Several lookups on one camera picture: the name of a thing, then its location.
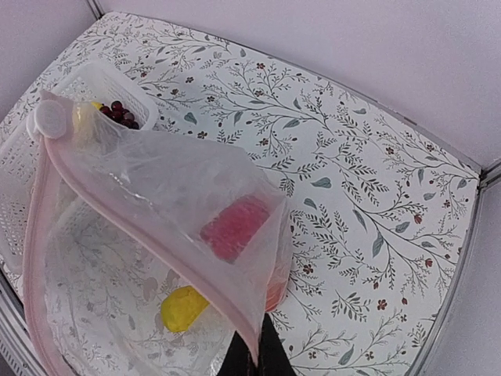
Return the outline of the orange toy pepper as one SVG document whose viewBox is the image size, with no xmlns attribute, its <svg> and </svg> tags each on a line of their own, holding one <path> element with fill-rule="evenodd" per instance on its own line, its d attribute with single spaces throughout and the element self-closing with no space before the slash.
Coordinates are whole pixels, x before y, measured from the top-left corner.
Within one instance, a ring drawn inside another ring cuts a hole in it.
<svg viewBox="0 0 501 376">
<path fill-rule="evenodd" d="M 283 301 L 289 282 L 291 262 L 280 263 L 273 270 L 267 285 L 265 311 L 271 312 Z"/>
</svg>

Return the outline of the yellow toy banana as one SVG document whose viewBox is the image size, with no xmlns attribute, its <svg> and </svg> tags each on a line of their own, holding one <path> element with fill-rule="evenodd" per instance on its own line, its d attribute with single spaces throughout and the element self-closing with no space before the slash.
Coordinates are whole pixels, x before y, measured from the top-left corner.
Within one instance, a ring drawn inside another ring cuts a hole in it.
<svg viewBox="0 0 501 376">
<path fill-rule="evenodd" d="M 180 287 L 162 301 L 160 317 L 170 332 L 184 332 L 208 306 L 209 301 L 194 287 Z"/>
</svg>

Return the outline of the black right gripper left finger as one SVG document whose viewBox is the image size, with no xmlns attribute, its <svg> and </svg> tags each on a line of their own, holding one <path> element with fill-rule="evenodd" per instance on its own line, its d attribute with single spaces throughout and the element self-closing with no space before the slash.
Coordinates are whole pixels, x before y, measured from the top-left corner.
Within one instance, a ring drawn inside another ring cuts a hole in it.
<svg viewBox="0 0 501 376">
<path fill-rule="evenodd" d="M 252 376 L 254 363 L 247 345 L 235 332 L 217 376 Z"/>
</svg>

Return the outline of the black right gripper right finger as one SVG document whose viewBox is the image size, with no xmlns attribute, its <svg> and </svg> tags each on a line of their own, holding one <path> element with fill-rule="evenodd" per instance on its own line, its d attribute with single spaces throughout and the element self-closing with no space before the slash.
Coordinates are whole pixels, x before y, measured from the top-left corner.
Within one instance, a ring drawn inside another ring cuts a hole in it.
<svg viewBox="0 0 501 376">
<path fill-rule="evenodd" d="M 296 376 L 282 342 L 266 313 L 263 319 L 258 357 L 259 376 Z"/>
</svg>

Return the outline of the white plastic mesh basket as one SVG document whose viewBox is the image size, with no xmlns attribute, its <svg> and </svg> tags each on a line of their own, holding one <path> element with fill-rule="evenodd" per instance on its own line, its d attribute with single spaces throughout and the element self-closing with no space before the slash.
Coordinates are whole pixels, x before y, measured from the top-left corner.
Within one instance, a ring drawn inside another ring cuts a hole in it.
<svg viewBox="0 0 501 376">
<path fill-rule="evenodd" d="M 159 117 L 155 102 L 125 74 L 101 61 L 81 65 L 53 90 L 75 102 L 118 99 L 136 116 L 143 130 Z M 1 145 L 1 258 L 12 273 L 20 274 L 23 240 L 38 159 L 38 146 L 21 121 Z"/>
</svg>

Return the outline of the clear zip top bag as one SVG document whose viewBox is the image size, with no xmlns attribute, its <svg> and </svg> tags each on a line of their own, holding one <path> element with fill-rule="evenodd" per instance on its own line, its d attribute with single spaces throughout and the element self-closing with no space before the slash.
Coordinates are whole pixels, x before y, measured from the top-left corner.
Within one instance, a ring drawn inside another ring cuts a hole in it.
<svg viewBox="0 0 501 376">
<path fill-rule="evenodd" d="M 267 285 L 292 262 L 290 205 L 237 147 L 101 114 L 72 140 L 76 102 L 43 92 L 26 129 L 39 149 L 24 240 L 24 313 L 50 375 L 217 375 L 235 332 L 258 375 Z M 241 197 L 269 218 L 233 262 L 201 229 Z M 209 306 L 170 332 L 160 306 L 194 287 Z"/>
</svg>

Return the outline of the red toy pepper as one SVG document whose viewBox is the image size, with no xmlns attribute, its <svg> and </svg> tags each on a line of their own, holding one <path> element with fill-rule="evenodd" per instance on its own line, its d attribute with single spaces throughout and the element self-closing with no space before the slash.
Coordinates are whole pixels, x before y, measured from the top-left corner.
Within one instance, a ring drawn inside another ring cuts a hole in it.
<svg viewBox="0 0 501 376">
<path fill-rule="evenodd" d="M 265 202 L 247 195 L 207 223 L 200 231 L 200 238 L 219 259 L 233 262 L 269 216 Z"/>
</svg>

